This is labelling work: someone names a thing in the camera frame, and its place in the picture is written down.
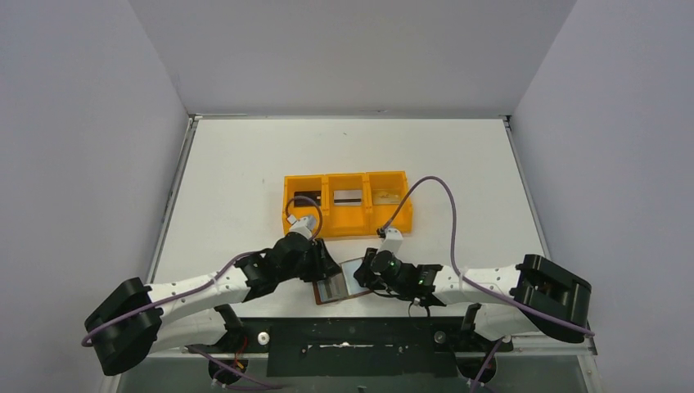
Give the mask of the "brown leather card holder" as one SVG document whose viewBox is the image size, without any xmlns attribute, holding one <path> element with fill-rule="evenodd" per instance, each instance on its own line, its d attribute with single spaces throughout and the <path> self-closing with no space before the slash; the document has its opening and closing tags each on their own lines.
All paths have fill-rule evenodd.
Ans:
<svg viewBox="0 0 694 393">
<path fill-rule="evenodd" d="M 338 264 L 340 272 L 331 278 L 313 284 L 316 305 L 326 305 L 365 296 L 372 290 L 362 287 L 354 277 L 361 267 L 362 258 L 346 260 Z"/>
</svg>

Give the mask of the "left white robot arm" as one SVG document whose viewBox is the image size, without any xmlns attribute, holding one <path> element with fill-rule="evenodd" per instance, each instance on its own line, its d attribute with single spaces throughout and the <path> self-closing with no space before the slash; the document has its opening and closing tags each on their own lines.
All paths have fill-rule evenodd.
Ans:
<svg viewBox="0 0 694 393">
<path fill-rule="evenodd" d="M 166 348 L 163 332 L 178 321 L 207 310 L 225 319 L 232 304 L 270 295 L 283 282 L 320 282 L 340 271 L 322 239 L 289 233 L 205 275 L 163 284 L 130 278 L 85 319 L 81 345 L 95 350 L 105 375 L 118 375 Z"/>
</svg>

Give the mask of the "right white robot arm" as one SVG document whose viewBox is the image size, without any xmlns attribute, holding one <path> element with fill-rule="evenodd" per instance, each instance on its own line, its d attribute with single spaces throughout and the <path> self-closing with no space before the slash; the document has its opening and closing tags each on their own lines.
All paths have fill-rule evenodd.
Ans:
<svg viewBox="0 0 694 393">
<path fill-rule="evenodd" d="M 587 328 L 592 286 L 585 279 L 535 254 L 519 264 L 468 269 L 409 264 L 391 251 L 369 248 L 354 273 L 361 287 L 386 291 L 421 307 L 477 304 L 473 331 L 488 341 L 526 332 L 578 344 Z"/>
</svg>

